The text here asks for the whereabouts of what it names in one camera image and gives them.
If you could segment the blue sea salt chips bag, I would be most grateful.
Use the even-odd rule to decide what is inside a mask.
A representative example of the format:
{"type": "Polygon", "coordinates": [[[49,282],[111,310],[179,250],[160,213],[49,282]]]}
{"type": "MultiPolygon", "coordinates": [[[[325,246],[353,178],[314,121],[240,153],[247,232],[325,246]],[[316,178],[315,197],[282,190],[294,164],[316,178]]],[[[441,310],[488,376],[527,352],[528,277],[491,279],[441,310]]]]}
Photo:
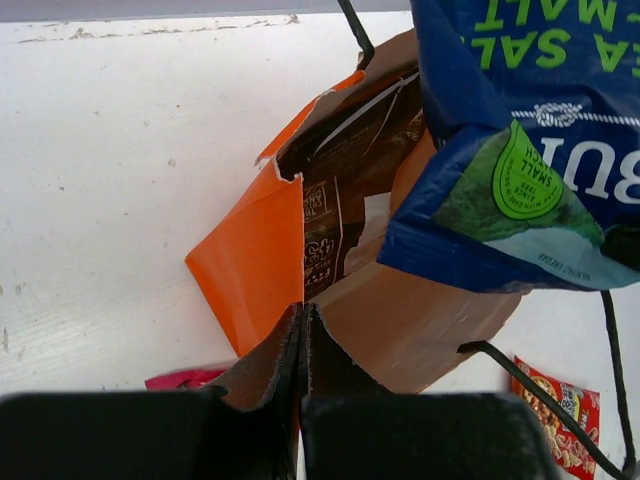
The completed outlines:
{"type": "Polygon", "coordinates": [[[474,292],[639,279],[639,5],[415,1],[435,154],[381,264],[474,292]]]}

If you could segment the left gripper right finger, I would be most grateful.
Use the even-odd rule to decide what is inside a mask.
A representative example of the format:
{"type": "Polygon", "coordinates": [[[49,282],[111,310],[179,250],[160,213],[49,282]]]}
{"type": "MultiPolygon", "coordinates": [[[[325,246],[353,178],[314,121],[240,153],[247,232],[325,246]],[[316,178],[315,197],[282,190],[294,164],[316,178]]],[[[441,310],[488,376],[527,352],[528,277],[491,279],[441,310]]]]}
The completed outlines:
{"type": "Polygon", "coordinates": [[[397,394],[300,319],[300,426],[309,479],[557,479],[541,429],[504,393],[397,394]]]}

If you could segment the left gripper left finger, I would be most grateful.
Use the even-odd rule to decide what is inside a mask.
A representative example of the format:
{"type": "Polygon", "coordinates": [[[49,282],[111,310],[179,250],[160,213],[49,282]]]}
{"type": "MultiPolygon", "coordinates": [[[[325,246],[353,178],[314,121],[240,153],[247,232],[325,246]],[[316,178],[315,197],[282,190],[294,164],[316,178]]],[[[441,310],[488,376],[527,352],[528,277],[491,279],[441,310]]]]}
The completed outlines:
{"type": "Polygon", "coordinates": [[[201,388],[2,397],[2,478],[295,478],[301,316],[201,388]]]}

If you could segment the brown snack bag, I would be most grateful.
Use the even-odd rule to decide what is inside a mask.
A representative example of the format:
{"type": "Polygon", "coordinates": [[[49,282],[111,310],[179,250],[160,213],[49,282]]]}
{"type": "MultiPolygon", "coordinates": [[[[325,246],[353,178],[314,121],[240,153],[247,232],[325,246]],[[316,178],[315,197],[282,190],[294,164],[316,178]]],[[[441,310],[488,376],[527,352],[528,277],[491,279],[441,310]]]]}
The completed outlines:
{"type": "Polygon", "coordinates": [[[286,147],[303,179],[304,293],[311,299],[376,259],[398,168],[425,134],[417,69],[375,82],[286,147]]]}

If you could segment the orange paper bag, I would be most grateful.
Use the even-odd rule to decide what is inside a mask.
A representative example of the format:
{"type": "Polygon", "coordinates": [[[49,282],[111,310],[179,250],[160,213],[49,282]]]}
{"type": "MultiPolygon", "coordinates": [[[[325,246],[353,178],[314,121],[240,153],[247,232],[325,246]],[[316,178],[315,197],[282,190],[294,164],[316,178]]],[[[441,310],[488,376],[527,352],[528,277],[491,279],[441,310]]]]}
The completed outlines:
{"type": "Polygon", "coordinates": [[[282,176],[278,160],[291,142],[354,95],[388,75],[419,72],[413,27],[374,46],[349,2],[342,10],[361,47],[356,71],[314,98],[264,149],[261,172],[186,265],[239,355],[249,353],[294,303],[318,302],[347,352],[383,385],[417,392],[460,363],[457,347],[493,337],[527,291],[474,292],[383,265],[389,222],[436,148],[428,131],[398,168],[390,216],[375,260],[319,295],[304,293],[303,179],[282,176]]]}

